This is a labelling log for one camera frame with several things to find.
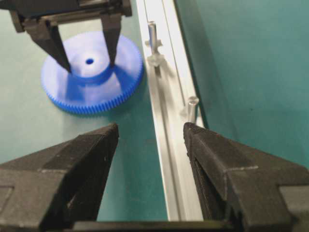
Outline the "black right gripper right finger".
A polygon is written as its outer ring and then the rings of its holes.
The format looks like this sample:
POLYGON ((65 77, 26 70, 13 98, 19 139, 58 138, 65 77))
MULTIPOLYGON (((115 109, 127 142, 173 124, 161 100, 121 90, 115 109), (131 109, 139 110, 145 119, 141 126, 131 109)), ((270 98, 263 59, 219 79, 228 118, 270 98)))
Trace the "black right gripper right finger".
POLYGON ((183 137, 204 219, 244 232, 306 232, 306 167, 187 122, 183 137))

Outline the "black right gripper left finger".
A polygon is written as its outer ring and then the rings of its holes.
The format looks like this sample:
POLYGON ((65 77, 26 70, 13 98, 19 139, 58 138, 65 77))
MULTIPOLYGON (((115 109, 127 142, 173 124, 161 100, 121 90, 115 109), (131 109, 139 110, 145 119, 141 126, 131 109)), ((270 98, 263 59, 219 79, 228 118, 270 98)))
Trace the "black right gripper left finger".
POLYGON ((0 166, 0 229, 59 232, 98 217, 118 144, 116 124, 0 166))

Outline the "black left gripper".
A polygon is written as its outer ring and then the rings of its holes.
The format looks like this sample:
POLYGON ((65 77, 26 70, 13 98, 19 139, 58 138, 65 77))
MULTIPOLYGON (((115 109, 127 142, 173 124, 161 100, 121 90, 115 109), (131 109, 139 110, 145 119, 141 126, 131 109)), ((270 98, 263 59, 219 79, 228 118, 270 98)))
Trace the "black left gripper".
POLYGON ((33 42, 69 73, 70 63, 57 25, 101 17, 110 65, 114 66, 121 15, 132 16, 129 0, 2 0, 0 8, 11 13, 18 32, 25 27, 33 42))

